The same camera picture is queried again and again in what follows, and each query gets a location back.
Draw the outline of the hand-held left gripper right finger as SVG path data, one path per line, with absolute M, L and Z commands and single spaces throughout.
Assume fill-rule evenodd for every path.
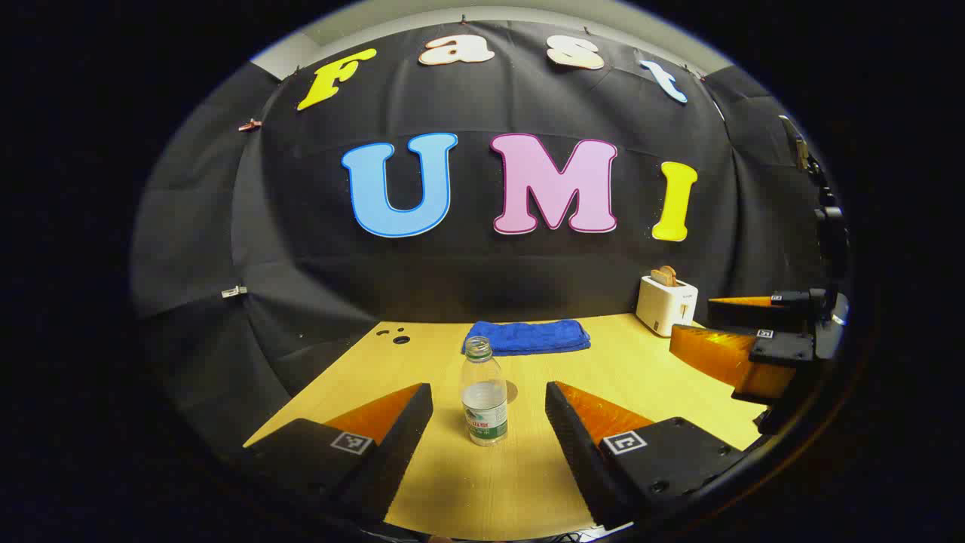
M 552 381 L 545 412 L 594 523 L 607 529 L 676 514 L 745 453 L 685 417 L 652 422 Z

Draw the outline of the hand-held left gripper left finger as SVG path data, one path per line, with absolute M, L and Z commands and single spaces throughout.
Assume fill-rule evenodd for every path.
M 381 523 L 433 413 L 429 384 L 414 384 L 329 419 L 299 417 L 255 441 L 244 468 L 304 508 Z

